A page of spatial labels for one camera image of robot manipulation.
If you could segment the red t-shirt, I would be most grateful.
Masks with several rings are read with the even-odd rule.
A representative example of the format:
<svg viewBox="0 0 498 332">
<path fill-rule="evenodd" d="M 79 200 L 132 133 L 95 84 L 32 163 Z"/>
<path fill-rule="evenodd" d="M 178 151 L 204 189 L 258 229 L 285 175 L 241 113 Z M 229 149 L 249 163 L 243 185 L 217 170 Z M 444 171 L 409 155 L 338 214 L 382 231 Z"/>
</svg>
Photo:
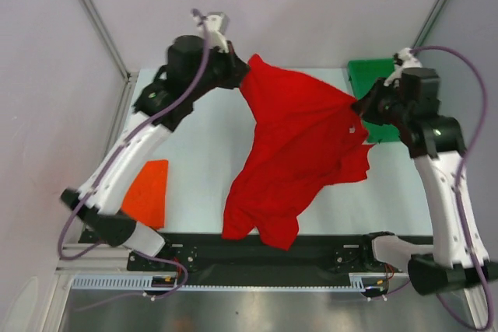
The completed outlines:
<svg viewBox="0 0 498 332">
<path fill-rule="evenodd" d="M 256 229 L 265 245 L 288 250 L 299 215 L 324 187 L 367 178 L 368 131 L 352 110 L 354 96 L 257 54 L 248 64 L 240 91 L 255 119 L 254 140 L 226 198 L 222 238 Z"/>
</svg>

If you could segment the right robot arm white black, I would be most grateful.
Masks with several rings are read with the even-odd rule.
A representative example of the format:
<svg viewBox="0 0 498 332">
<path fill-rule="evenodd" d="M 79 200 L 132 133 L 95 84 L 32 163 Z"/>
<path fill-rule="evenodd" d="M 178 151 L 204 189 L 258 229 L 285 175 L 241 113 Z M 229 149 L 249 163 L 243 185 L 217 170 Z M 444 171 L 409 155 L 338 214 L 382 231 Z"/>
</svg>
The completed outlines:
<svg viewBox="0 0 498 332">
<path fill-rule="evenodd" d="M 398 129 L 423 183 L 433 230 L 430 245 L 415 245 L 390 233 L 373 235 L 359 251 L 368 271 L 385 263 L 405 271 L 420 295 L 472 288 L 497 280 L 477 230 L 464 170 L 461 126 L 439 113 L 440 77 L 431 68 L 402 68 L 352 105 L 366 122 Z"/>
</svg>

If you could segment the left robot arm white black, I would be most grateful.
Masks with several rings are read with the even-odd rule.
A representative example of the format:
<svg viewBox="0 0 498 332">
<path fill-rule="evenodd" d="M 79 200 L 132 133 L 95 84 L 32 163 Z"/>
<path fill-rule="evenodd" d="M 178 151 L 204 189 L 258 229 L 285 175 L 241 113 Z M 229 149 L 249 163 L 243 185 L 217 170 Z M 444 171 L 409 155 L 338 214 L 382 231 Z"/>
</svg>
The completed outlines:
<svg viewBox="0 0 498 332">
<path fill-rule="evenodd" d="M 178 37 L 167 49 L 166 64 L 142 89 L 127 127 L 102 163 L 79 188 L 68 187 L 61 193 L 61 202 L 72 217 L 87 224 L 110 246 L 142 254 L 157 270 L 167 267 L 172 251 L 166 240 L 123 213 L 122 202 L 155 149 L 193 112 L 195 101 L 216 88 L 240 87 L 249 71 L 229 40 Z"/>
</svg>

